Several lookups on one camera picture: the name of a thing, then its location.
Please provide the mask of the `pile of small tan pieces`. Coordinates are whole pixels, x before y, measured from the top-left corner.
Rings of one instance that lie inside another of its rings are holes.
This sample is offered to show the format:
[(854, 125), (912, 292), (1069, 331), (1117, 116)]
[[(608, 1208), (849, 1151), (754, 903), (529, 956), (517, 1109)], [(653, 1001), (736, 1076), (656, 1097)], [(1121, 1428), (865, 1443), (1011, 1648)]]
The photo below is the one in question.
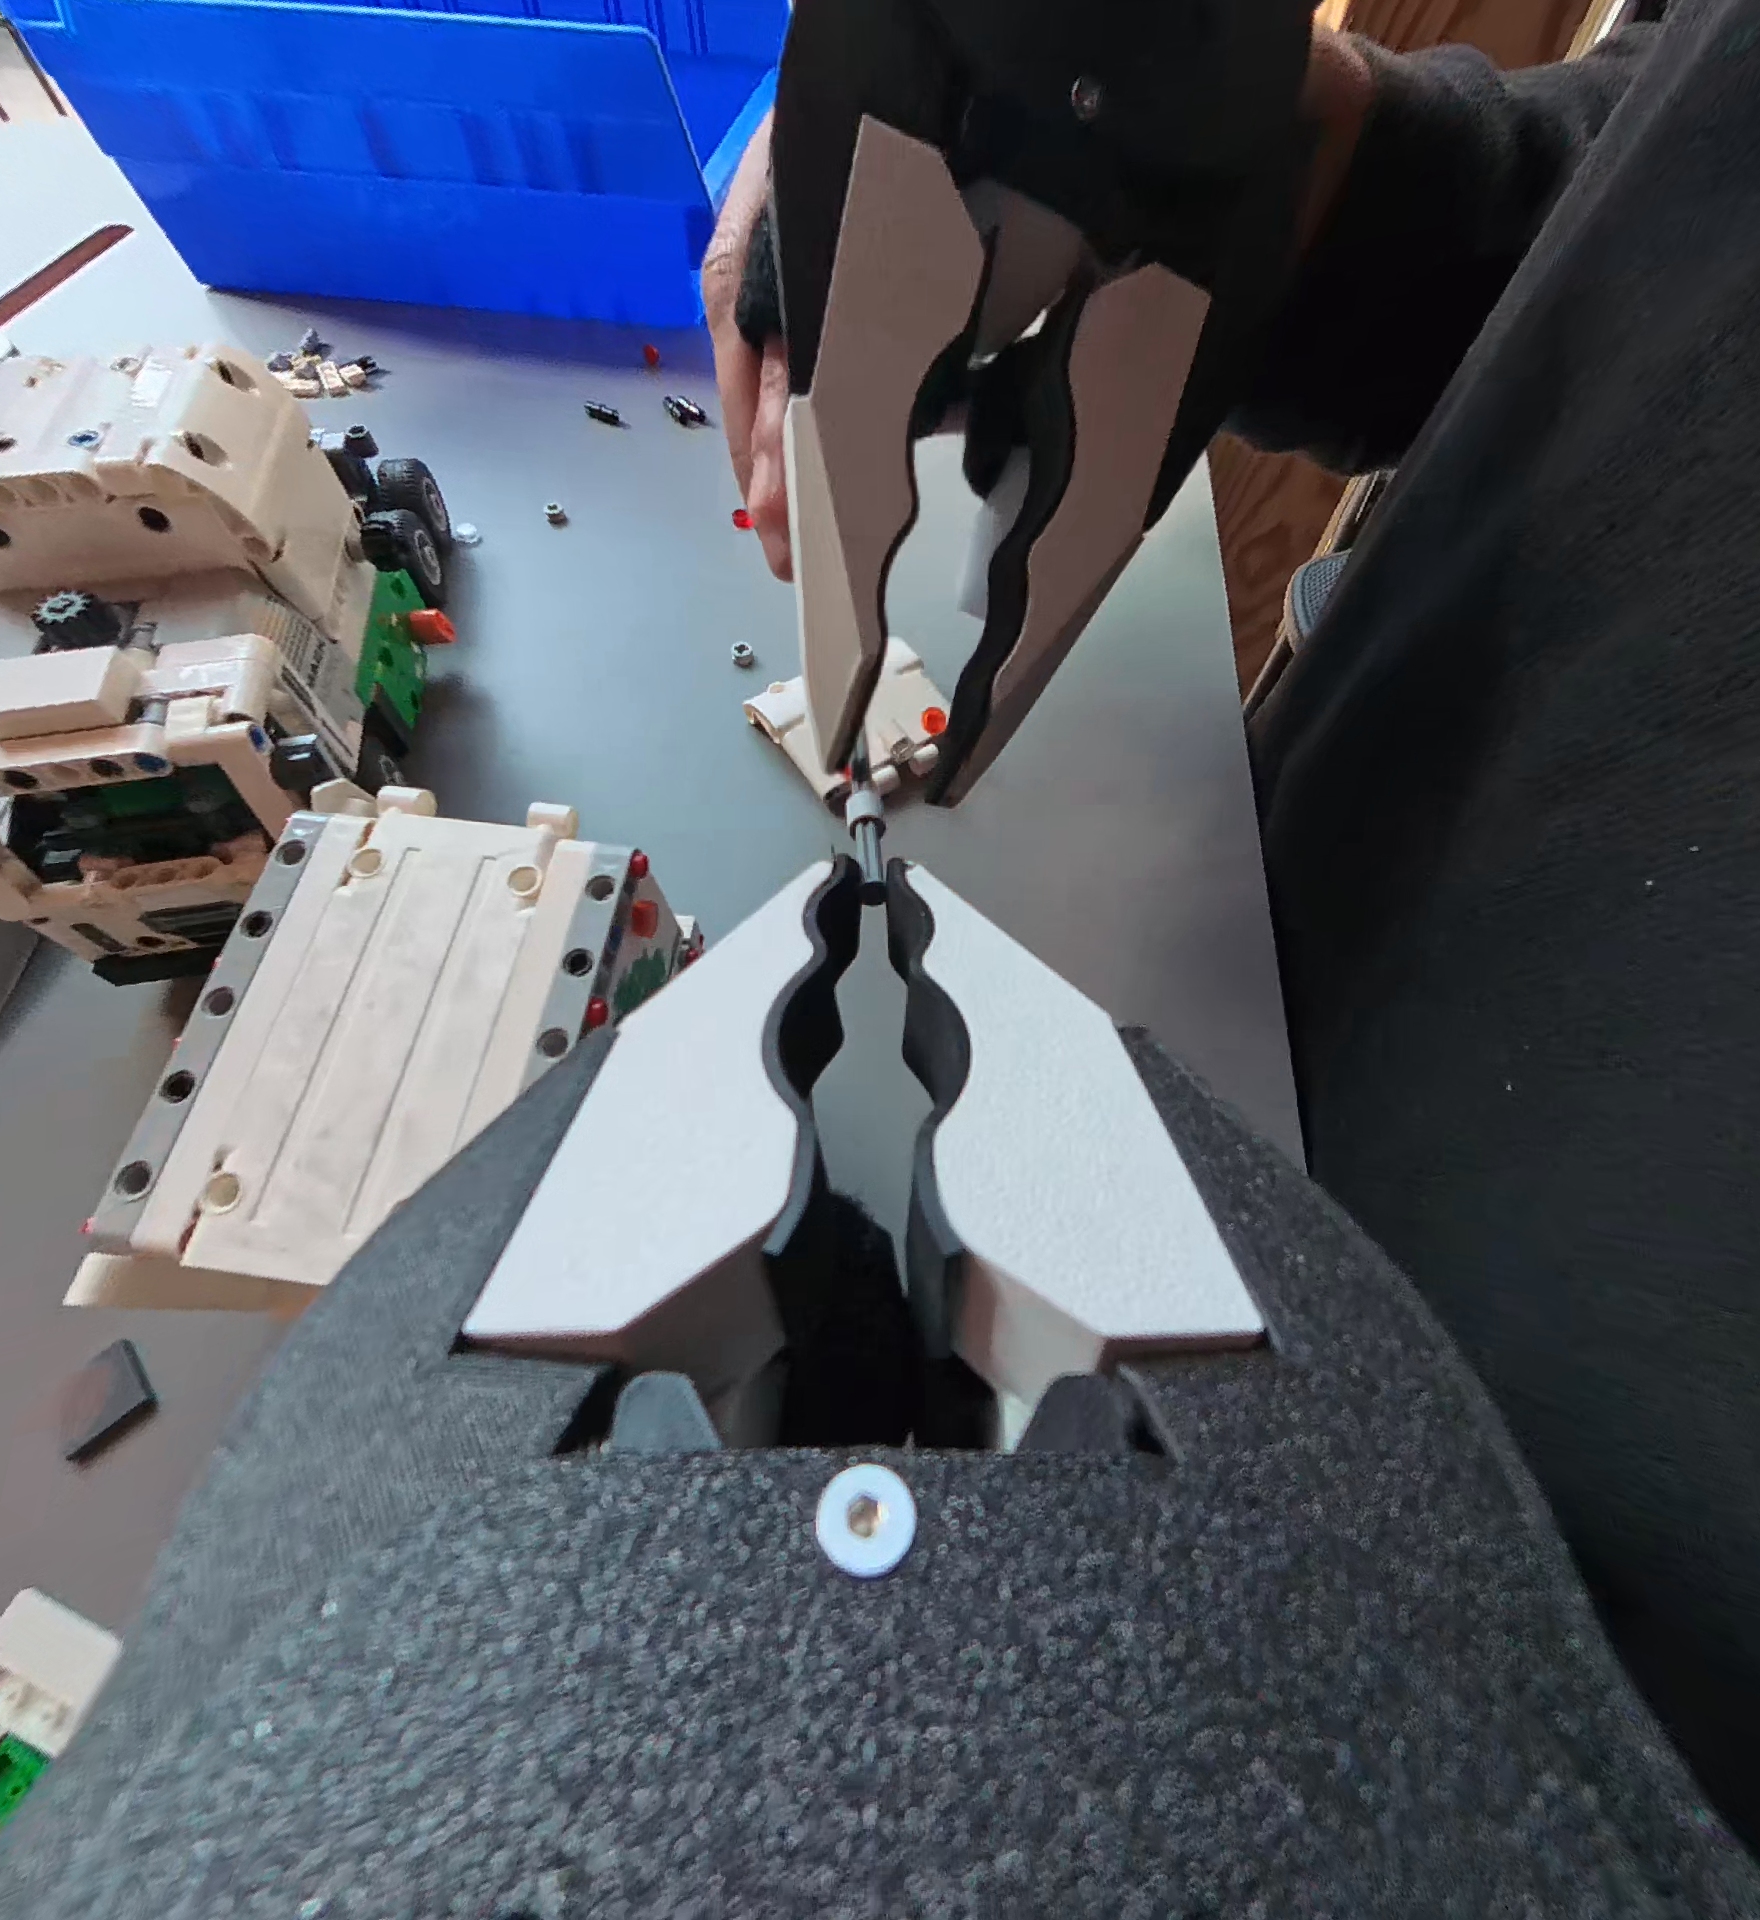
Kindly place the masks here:
[(306, 326), (290, 349), (266, 360), (268, 374), (292, 398), (303, 402), (345, 399), (386, 377), (387, 370), (371, 356), (338, 356), (314, 326)]

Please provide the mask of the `person's right forearm black sleeve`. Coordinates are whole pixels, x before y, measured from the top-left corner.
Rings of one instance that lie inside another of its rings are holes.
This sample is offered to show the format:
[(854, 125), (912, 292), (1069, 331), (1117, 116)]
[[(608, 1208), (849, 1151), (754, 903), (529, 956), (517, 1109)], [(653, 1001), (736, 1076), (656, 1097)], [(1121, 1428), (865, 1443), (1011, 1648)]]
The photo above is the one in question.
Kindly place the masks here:
[(1580, 61), (1500, 69), (1461, 44), (1397, 55), (1319, 31), (1304, 247), (1226, 432), (1342, 476), (1396, 466), (1648, 46), (1627, 28)]

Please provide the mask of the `blue plastic bin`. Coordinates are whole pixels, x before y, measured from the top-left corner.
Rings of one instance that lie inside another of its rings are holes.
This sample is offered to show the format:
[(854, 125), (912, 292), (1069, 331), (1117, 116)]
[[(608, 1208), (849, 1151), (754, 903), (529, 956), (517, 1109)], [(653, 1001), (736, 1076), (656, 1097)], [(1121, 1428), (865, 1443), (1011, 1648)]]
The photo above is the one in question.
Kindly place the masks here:
[(771, 109), (790, 4), (27, 3), (20, 28), (208, 287), (646, 329)]

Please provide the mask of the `grey mesh shoe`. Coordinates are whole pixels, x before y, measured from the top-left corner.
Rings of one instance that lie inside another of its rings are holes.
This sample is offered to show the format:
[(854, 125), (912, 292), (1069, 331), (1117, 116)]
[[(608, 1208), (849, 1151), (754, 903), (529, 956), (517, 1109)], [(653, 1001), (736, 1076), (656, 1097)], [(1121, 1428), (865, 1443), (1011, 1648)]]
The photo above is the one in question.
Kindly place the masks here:
[(1319, 553), (1303, 562), (1290, 577), (1283, 593), (1277, 629), (1277, 639), (1290, 658), (1304, 651), (1351, 557), (1353, 553), (1349, 548)]

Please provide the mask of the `white lego container box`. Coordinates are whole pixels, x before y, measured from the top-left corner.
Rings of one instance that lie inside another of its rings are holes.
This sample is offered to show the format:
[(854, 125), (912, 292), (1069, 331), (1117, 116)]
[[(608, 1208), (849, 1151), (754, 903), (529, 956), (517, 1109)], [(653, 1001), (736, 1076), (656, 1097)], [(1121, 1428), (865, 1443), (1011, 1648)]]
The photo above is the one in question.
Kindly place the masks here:
[(298, 1315), (475, 1134), (703, 951), (651, 860), (316, 789), (85, 1224), (69, 1309)]

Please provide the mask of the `small white green lego assembly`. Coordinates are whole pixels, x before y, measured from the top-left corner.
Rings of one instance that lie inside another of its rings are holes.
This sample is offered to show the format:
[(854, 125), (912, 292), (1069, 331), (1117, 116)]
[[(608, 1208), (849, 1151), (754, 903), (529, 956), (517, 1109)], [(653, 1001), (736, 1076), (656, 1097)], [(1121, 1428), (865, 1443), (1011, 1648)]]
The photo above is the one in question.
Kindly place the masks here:
[(0, 1615), (0, 1826), (76, 1738), (123, 1657), (123, 1640), (41, 1589)]

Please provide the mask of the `white curved lego panel assembly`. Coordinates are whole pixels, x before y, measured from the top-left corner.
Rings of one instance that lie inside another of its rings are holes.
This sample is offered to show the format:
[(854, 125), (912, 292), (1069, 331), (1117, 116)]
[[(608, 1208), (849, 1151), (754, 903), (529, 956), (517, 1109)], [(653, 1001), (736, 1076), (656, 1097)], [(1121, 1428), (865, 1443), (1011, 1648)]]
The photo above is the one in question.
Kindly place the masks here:
[[(774, 681), (748, 700), (744, 712), (751, 726), (783, 751), (817, 798), (834, 816), (843, 816), (851, 776), (844, 767), (829, 768), (823, 760), (802, 679)], [(889, 638), (863, 733), (869, 781), (876, 796), (889, 798), (904, 782), (932, 775), (947, 718), (949, 703), (925, 673), (919, 655), (904, 639)]]

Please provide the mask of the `white green lego truck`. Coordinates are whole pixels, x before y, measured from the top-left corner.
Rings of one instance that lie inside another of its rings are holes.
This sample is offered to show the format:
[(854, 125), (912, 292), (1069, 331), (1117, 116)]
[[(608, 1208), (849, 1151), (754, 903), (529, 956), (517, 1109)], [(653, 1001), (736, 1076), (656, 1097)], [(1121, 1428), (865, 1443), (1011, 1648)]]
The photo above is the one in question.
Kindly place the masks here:
[(0, 363), (0, 921), (208, 972), (324, 781), (397, 782), (454, 525), (241, 349)]

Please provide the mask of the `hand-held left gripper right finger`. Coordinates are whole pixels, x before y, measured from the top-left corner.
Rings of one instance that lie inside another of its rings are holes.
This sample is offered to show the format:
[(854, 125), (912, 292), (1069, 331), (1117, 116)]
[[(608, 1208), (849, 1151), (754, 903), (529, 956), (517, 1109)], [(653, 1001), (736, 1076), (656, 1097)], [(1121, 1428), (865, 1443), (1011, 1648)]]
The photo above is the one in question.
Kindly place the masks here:
[(1264, 1344), (1108, 1015), (919, 863), (889, 866), (885, 927), (929, 1101), (908, 1222), (929, 1358), (1032, 1413), (1057, 1379)]

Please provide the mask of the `person's right hand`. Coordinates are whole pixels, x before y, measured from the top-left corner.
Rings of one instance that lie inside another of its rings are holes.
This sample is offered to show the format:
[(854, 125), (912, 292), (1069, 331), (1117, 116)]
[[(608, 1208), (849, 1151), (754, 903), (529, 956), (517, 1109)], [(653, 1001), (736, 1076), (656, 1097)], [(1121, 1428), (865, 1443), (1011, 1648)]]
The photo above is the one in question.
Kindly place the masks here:
[(769, 197), (771, 139), (773, 118), (764, 116), (716, 219), (699, 285), (734, 481), (767, 565), (788, 585), (794, 580), (784, 445), (788, 352), (779, 338), (755, 348), (737, 329), (750, 244)]

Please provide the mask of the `black lego tile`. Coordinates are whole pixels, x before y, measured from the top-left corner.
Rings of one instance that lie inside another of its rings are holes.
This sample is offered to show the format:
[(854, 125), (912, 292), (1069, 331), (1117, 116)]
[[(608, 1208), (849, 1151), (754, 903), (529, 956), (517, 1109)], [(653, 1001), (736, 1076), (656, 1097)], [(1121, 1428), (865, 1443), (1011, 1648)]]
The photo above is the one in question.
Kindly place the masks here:
[(147, 1365), (129, 1338), (96, 1352), (62, 1385), (58, 1403), (58, 1451), (65, 1463), (80, 1465), (138, 1428), (158, 1409)]

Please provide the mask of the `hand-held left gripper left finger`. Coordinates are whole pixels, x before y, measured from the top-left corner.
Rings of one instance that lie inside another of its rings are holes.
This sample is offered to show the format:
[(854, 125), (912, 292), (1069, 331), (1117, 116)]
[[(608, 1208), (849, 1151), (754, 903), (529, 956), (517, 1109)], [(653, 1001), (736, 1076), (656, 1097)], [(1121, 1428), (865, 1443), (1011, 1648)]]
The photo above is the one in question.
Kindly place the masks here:
[(808, 866), (562, 1074), (578, 1101), (463, 1347), (602, 1369), (637, 1446), (858, 1426), (867, 1213), (831, 1185), (813, 1092), (861, 921), (854, 861)]

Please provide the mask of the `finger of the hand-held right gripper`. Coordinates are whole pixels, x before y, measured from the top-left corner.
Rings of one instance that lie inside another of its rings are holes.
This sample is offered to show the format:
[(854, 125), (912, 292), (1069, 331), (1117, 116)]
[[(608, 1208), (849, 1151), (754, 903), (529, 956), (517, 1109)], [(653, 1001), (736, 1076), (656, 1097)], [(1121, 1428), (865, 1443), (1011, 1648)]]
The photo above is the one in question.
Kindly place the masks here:
[(1026, 343), (1029, 441), (988, 492), (963, 612), (981, 618), (923, 784), (953, 809), (1011, 744), (1147, 530), (1208, 297), (1162, 264), (1071, 290)]
[(915, 525), (915, 404), (965, 352), (988, 250), (941, 154), (865, 116), (806, 386), (784, 421), (801, 672), (823, 768), (863, 739), (888, 647), (885, 583)]

